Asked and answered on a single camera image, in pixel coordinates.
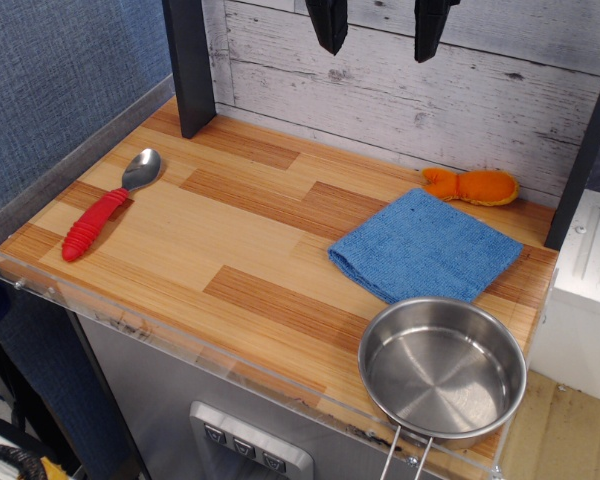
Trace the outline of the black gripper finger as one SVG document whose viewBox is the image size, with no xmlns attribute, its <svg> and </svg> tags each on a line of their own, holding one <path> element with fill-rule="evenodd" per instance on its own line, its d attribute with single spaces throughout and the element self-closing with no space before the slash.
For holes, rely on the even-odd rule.
<svg viewBox="0 0 600 480">
<path fill-rule="evenodd" d="M 348 2 L 306 0 L 305 5 L 320 46 L 336 55 L 348 32 Z"/>
<path fill-rule="evenodd" d="M 414 58 L 424 63 L 436 54 L 449 12 L 460 0 L 416 0 Z"/>
</svg>

